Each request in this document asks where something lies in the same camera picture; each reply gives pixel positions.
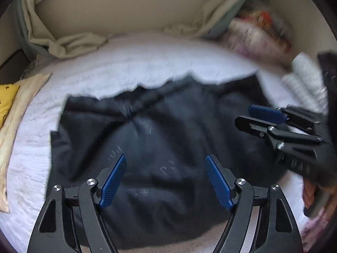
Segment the beige fabric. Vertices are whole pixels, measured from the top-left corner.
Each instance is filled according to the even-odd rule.
[[[114,36],[192,24],[207,1],[36,0],[35,12],[56,39],[80,32]]]
[[[202,6],[192,24],[178,24],[161,29],[164,29],[165,33],[173,35],[202,36],[208,33],[240,1],[242,0],[208,0]],[[41,3],[43,0],[21,0],[21,2],[28,30],[28,41],[47,47],[49,53],[57,58],[73,58],[94,51],[106,42],[107,35],[98,35],[90,30],[86,33],[64,37],[62,35],[57,39],[47,29],[35,11],[35,4]]]
[[[59,59],[73,58],[97,50],[106,41],[105,36],[79,33],[55,39],[35,12],[35,0],[21,0],[22,11],[28,30],[28,41],[48,47],[51,55]]]
[[[165,28],[164,32],[200,37],[208,33],[241,0],[209,0],[204,4],[191,26],[178,24]]]
[[[16,131],[19,128],[28,105],[45,85],[49,76],[50,74],[38,74],[15,83],[15,85],[19,85],[20,88],[4,125],[0,129],[0,211],[9,213],[6,195],[6,174]]]

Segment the pile of clothes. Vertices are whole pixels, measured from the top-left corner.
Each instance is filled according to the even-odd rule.
[[[220,38],[220,44],[255,60],[286,67],[293,60],[291,25],[258,1],[247,1]]]

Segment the white bedsheet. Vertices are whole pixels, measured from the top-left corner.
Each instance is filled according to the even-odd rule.
[[[67,95],[104,98],[131,90],[138,84],[159,87],[169,78],[187,73],[201,82],[221,83],[258,71],[266,97],[275,106],[296,104],[282,85],[279,67],[257,65],[212,42],[182,40],[156,33],[112,39],[92,54],[67,61],[52,61],[39,72],[52,72],[47,84],[28,107],[18,129],[7,172],[10,214],[0,214],[0,228],[18,253],[26,252],[31,231],[44,202],[50,162],[50,130],[56,130]],[[302,179],[292,173],[281,180],[299,228],[303,215]],[[257,211],[252,221],[256,221]],[[252,224],[242,249],[248,252],[254,235]],[[199,239],[161,250],[147,248],[132,252],[212,252],[223,225]]]

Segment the metal screw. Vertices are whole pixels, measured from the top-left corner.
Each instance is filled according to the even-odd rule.
[[[277,145],[278,150],[281,150],[283,148],[284,148],[284,143],[280,143],[280,144]]]
[[[89,186],[92,186],[95,183],[96,183],[95,179],[89,179],[89,180],[87,180],[87,185],[89,185]]]
[[[279,191],[280,187],[277,184],[272,184],[272,189],[275,191]]]
[[[54,191],[59,191],[60,189],[61,189],[61,186],[59,184],[53,187]]]
[[[245,184],[247,183],[246,180],[245,180],[245,179],[242,179],[242,178],[237,179],[236,182],[237,182],[238,184],[242,185],[242,186],[245,185]]]

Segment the pillow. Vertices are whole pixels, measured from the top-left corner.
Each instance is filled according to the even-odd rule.
[[[17,85],[0,85],[0,128],[11,109],[19,87],[20,86]]]

